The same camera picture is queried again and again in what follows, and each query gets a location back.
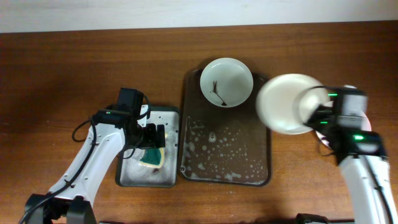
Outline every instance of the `green sponge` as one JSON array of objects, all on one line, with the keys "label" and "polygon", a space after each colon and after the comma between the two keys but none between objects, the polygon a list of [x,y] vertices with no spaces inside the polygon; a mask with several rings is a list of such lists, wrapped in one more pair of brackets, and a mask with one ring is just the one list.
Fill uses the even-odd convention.
[{"label": "green sponge", "polygon": [[147,149],[139,163],[144,166],[161,168],[164,162],[164,148]]}]

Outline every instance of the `wooden table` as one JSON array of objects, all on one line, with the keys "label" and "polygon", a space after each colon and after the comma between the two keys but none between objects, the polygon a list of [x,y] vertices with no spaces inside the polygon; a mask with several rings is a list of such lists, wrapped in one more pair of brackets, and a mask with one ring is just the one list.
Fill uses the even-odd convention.
[{"label": "wooden table", "polygon": [[[32,193],[45,194],[80,150],[73,129],[115,103],[121,87],[180,106],[184,76],[232,57],[269,77],[311,75],[369,95],[368,116],[389,150],[398,199],[398,22],[101,30],[0,35],[0,222],[15,223]],[[85,136],[86,130],[80,133]],[[97,220],[232,223],[297,213],[353,218],[333,157],[310,133],[273,133],[273,178],[261,188],[189,182],[171,189],[116,185],[116,160],[97,193]]]}]

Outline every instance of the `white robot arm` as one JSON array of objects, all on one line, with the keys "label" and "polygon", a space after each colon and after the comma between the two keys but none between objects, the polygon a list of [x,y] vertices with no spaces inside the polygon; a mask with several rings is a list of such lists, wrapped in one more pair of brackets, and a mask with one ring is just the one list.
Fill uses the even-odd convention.
[{"label": "white robot arm", "polygon": [[[142,105],[143,98],[148,106]],[[116,155],[123,156],[124,151],[137,147],[148,150],[165,147],[164,125],[146,124],[149,116],[146,96],[122,88],[116,105],[99,110],[79,126],[91,123],[76,158],[47,195],[30,196],[19,223],[48,224],[61,215],[67,217],[68,223],[96,223],[92,209],[95,195]]]},{"label": "white robot arm", "polygon": [[348,156],[339,168],[351,195],[355,223],[398,223],[386,160],[379,156]]},{"label": "white robot arm", "polygon": [[[123,149],[125,142],[123,129],[115,128],[112,124],[97,124],[96,132],[97,143],[89,161],[72,186],[58,194],[57,198],[73,200],[75,197],[81,196],[89,201],[91,206],[94,205],[98,187],[100,187],[113,159]],[[92,139],[93,127],[90,127],[83,147],[81,147],[66,173],[50,188],[50,193],[61,189],[65,185],[65,180],[69,181],[76,174],[90,150]]]},{"label": "white robot arm", "polygon": [[[367,96],[355,88],[333,88],[333,107],[319,105],[305,123],[326,136],[349,189],[355,223],[398,223],[389,183],[389,164],[380,135],[362,131]],[[298,100],[308,89],[298,96]]]}]

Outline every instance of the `dark tray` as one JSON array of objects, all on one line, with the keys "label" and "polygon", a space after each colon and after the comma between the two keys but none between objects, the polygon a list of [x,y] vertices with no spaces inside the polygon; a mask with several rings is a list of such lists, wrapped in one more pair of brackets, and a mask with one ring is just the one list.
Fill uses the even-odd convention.
[{"label": "dark tray", "polygon": [[[177,177],[178,136],[180,111],[173,106],[152,106],[147,123],[163,124],[165,127],[164,163],[161,168],[143,166],[139,160],[145,150],[136,149],[130,159],[119,156],[116,183],[121,187],[173,187]],[[127,150],[123,157],[130,155]]]},{"label": "dark tray", "polygon": [[187,180],[266,185],[271,179],[271,131],[259,120],[256,97],[267,81],[253,73],[250,97],[221,108],[200,90],[201,70],[185,83],[178,171]]}]

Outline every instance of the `black cable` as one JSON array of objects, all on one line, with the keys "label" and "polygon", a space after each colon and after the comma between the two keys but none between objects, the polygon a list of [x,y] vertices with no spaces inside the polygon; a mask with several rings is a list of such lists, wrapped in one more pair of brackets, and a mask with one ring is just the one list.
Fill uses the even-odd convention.
[{"label": "black cable", "polygon": [[[44,203],[48,202],[49,200],[53,199],[55,196],[57,196],[58,194],[62,193],[64,190],[66,190],[68,187],[70,187],[72,185],[72,183],[77,179],[77,177],[80,175],[80,173],[82,172],[82,170],[84,169],[84,167],[86,166],[86,163],[88,162],[88,159],[90,158],[91,154],[94,151],[95,145],[96,145],[96,140],[97,140],[97,131],[95,128],[95,124],[92,118],[89,119],[91,126],[93,127],[93,140],[91,142],[91,147],[90,150],[88,151],[88,154],[85,158],[85,160],[83,161],[83,163],[81,164],[81,166],[79,167],[79,169],[77,170],[76,174],[69,180],[65,180],[65,185],[57,190],[54,193],[51,194],[47,194],[47,196],[39,203],[37,203],[36,205],[34,205],[33,207],[31,207],[30,209],[28,209],[28,211],[25,212],[25,214],[22,216],[21,220],[19,220],[19,224],[23,224],[24,222],[26,222],[29,217],[32,215],[32,213],[39,208],[40,206],[42,206]],[[84,124],[86,124],[87,122],[82,123],[81,125],[79,125],[79,128],[82,127]]]},{"label": "black cable", "polygon": [[77,132],[81,127],[83,127],[85,124],[87,124],[87,123],[89,123],[89,122],[90,122],[90,120],[87,120],[87,121],[85,121],[85,122],[79,124],[79,126],[77,126],[77,127],[75,128],[75,130],[73,130],[73,132],[72,132],[72,140],[74,140],[75,142],[82,142],[82,141],[85,141],[85,140],[86,140],[85,138],[84,138],[84,139],[77,140],[77,139],[75,138],[75,134],[76,134],[76,132]]},{"label": "black cable", "polygon": [[387,217],[389,219],[388,223],[393,224],[392,213],[391,213],[391,210],[390,210],[390,206],[388,206],[388,202],[387,202],[386,196],[383,193],[383,187],[380,185],[379,181],[377,180],[376,175],[374,174],[374,172],[372,170],[371,164],[368,161],[368,158],[366,158],[366,156],[364,156],[364,160],[365,160],[366,166],[368,168],[368,172],[370,173],[370,175],[372,177],[372,180],[374,182],[374,185],[375,185],[374,189],[376,189],[377,192],[379,193],[381,201],[384,204],[384,208],[386,209]]},{"label": "black cable", "polygon": [[123,157],[123,159],[130,159],[130,158],[132,157],[132,155],[134,155],[135,152],[136,152],[136,148],[134,147],[134,148],[132,149],[132,152],[131,152],[130,156]]},{"label": "black cable", "polygon": [[335,87],[331,87],[331,86],[313,86],[313,87],[311,87],[311,88],[307,88],[306,90],[303,90],[303,91],[301,91],[297,96],[296,96],[296,98],[294,99],[294,101],[293,101],[293,114],[294,114],[294,116],[295,116],[295,118],[296,118],[296,120],[300,123],[300,124],[305,124],[306,122],[304,122],[302,119],[301,119],[301,116],[300,116],[300,108],[299,108],[299,106],[300,106],[300,102],[301,102],[301,100],[302,100],[302,98],[310,91],[310,90],[313,90],[313,89],[316,89],[316,88],[324,88],[324,89],[327,89],[327,90],[337,90],[337,88],[335,88]]}]

